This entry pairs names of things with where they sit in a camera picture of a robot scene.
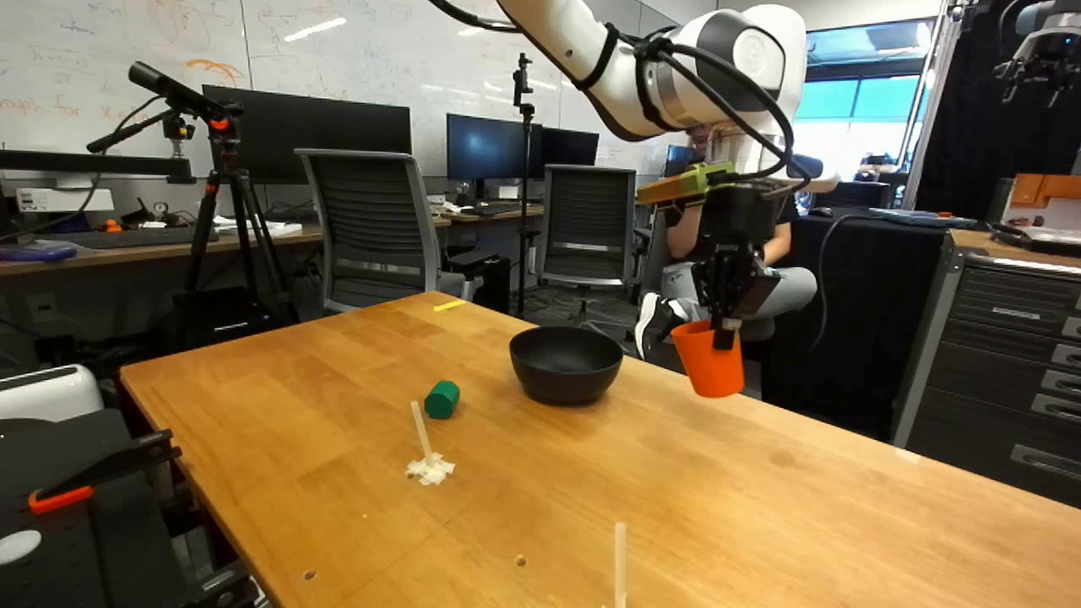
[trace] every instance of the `cable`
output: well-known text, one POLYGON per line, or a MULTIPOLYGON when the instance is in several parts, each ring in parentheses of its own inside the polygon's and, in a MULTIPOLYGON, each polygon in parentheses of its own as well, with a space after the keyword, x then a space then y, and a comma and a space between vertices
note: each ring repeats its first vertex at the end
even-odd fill
POLYGON ((449 0, 431 0, 437 12, 449 14, 451 21, 467 25, 467 27, 480 27, 480 32, 493 32, 493 35, 521 35, 515 25, 499 25, 499 21, 483 21, 471 12, 451 6, 449 0))
POLYGON ((758 169, 758 171, 726 171, 724 184, 751 184, 751 178, 764 178, 764 175, 775 175, 776 169, 789 166, 794 129, 789 129, 788 114, 785 114, 780 106, 776 106, 764 87, 758 87, 740 67, 726 64, 726 62, 716 59, 716 54, 685 49, 685 44, 673 44, 673 54, 662 54, 658 62, 665 62, 673 71, 680 71, 685 83, 694 83, 718 113, 726 113, 726 114, 735 121, 740 133, 746 133, 752 142, 761 142, 767 151, 776 157, 775 166, 758 169), (690 54, 690 59, 695 59, 695 62, 706 62, 706 64, 733 74, 733 83, 740 83, 740 86, 770 113, 770 120, 780 125, 785 150, 776 150, 764 133, 758 133, 758 129, 752 129, 724 94, 716 94, 699 74, 694 74, 685 64, 680 64, 674 54, 690 54))
POLYGON ((824 343, 824 331, 832 329, 832 291, 829 291, 829 281, 824 281, 824 257, 829 257, 829 247, 832 247, 834 232, 852 219, 874 219, 874 212, 838 218, 822 238, 819 259, 813 259, 822 316, 819 316, 819 331, 813 331, 813 343, 811 343, 808 352, 819 352, 819 345, 824 343))
MULTIPOLYGON (((138 113, 146 113, 146 108, 149 108, 153 103, 158 103, 158 98, 162 98, 162 94, 153 94, 153 98, 146 98, 141 106, 134 106, 113 133, 123 133, 138 113)), ((89 197, 79 204, 74 212, 58 218, 58 219, 46 219, 46 224, 33 224, 30 232, 44 232, 44 231, 52 231, 52 226, 61 226, 61 224, 71 224, 71 219, 85 218, 85 210, 91 205, 91 200, 96 200, 96 194, 99 194, 99 187, 101 187, 101 175, 105 175, 105 166, 96 171, 91 191, 89 191, 89 197)))
POLYGON ((1009 0, 993 27, 993 44, 999 54, 1008 54, 1008 21, 1013 21, 1013 12, 1021 6, 1021 0, 1009 0))

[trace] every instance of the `drawer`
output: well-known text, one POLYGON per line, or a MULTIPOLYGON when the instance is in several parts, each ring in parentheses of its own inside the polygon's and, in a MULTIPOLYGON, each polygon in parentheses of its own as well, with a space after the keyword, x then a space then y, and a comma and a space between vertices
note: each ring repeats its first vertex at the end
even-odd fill
POLYGON ((1060 345, 1065 319, 1057 320, 999 320, 986 311, 964 311, 951 307, 950 323, 942 331, 942 345, 984 348, 984 352, 1008 352, 1027 363, 1052 363, 1054 348, 1060 345))
POLYGON ((1022 427, 1022 412, 951 392, 927 392, 909 448, 974 472, 999 472, 1022 427))
POLYGON ((1044 368, 1039 392, 1081 402, 1081 373, 1073 373, 1073 368, 1044 368))
POLYGON ((1081 311, 1081 277, 1032 267, 968 259, 959 302, 986 302, 1008 311, 1081 311))
POLYGON ((1021 443, 1081 463, 1081 407, 1054 397, 1036 397, 1021 443))
POLYGON ((1036 392, 1032 407, 1031 407, 1031 419, 1036 427, 1076 432, 1076 438, 1081 438, 1081 402, 1076 398, 1036 392))
POLYGON ((1052 448, 1036 448, 1027 443, 1009 445, 1009 460, 996 472, 996 481, 1081 508, 1081 460, 1052 448))
POLYGON ((940 345, 935 366, 930 373, 930 389, 945 389, 977 402, 1027 412, 1031 398, 1039 392, 1044 376, 1047 366, 1027 357, 991 354, 964 345, 940 345))
POLYGON ((1081 345, 1054 345, 1052 366, 1065 373, 1081 373, 1081 345))

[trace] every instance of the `white wall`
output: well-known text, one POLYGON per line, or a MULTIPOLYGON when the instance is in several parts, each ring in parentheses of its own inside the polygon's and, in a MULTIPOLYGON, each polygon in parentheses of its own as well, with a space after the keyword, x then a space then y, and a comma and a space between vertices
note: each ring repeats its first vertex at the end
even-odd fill
MULTIPOLYGON (((587 0, 628 35, 668 25, 641 0, 587 0)), ((458 6, 499 16, 498 0, 458 6)), ((658 171, 665 142, 619 142, 570 83, 525 36, 480 35, 424 0, 0 0, 0 147, 81 151, 149 98, 124 78, 149 62, 177 83, 299 90, 413 108, 413 150, 424 175, 447 171, 447 113, 521 120, 516 54, 526 54, 533 121, 600 133, 599 162, 658 171), (287 35, 341 16, 305 40, 287 35)), ((116 157, 172 157, 158 129, 116 157)), ((205 140, 185 150, 208 169, 205 140)))

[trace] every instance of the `wooden tabletop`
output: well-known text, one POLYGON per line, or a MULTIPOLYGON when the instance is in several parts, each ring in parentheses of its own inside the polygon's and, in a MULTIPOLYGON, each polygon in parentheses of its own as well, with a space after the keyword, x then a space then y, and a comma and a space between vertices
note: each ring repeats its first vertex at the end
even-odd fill
POLYGON ((1081 605, 1081 510, 625 357, 530 402, 525 320, 418 293, 123 368, 278 605, 1081 605), (418 460, 409 402, 457 463, 418 460))
MULTIPOLYGON (((305 226, 299 232, 275 238, 275 247, 311 247, 320 242, 319 226, 305 226)), ((205 247, 208 257, 239 250, 238 238, 219 238, 205 247)), ((154 265, 154 259, 180 259, 190 257, 190 242, 162 242, 162 247, 124 247, 124 250, 79 250, 74 257, 61 265, 12 265, 0 259, 0 281, 2 277, 26 277, 26 274, 55 274, 55 271, 81 271, 81 267, 123 267, 123 265, 154 265)))
POLYGON ((950 241, 959 250, 980 250, 996 259, 1047 265, 1047 267, 1060 267, 1060 271, 1073 271, 1073 274, 1081 271, 1081 257, 1013 247, 1013 242, 993 241, 984 231, 950 231, 950 241))

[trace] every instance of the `pole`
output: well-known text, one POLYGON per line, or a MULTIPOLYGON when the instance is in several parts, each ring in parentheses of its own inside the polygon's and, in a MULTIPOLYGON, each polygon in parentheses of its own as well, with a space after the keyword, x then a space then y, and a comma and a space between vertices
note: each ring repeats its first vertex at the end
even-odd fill
POLYGON ((516 71, 515 71, 515 106, 521 108, 521 187, 516 187, 516 200, 521 200, 521 212, 516 212, 516 319, 526 316, 526 226, 530 226, 530 166, 533 166, 533 106, 525 103, 525 94, 530 94, 530 83, 526 83, 526 54, 516 54, 516 71))

